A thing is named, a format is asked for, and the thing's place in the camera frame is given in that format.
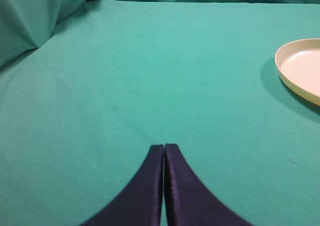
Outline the left gripper dark blue left finger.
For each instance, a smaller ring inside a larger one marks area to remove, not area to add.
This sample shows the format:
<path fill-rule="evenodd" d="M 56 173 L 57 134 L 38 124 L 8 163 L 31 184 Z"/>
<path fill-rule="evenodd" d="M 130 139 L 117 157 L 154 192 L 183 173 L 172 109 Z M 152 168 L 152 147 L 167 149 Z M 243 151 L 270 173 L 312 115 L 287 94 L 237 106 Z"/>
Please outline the left gripper dark blue left finger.
<path fill-rule="evenodd" d="M 83 226 L 159 226 L 163 203 L 164 146 L 151 145 L 123 190 Z"/>

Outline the left gripper dark blue right finger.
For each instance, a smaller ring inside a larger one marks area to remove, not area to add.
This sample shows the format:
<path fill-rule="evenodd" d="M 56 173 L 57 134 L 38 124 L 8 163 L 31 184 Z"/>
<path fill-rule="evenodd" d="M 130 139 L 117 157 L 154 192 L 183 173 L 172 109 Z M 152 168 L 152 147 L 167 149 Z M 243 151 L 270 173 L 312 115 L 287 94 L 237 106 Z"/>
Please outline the left gripper dark blue right finger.
<path fill-rule="evenodd" d="M 179 146 L 164 147 L 164 200 L 169 226 L 249 226 L 194 173 Z"/>

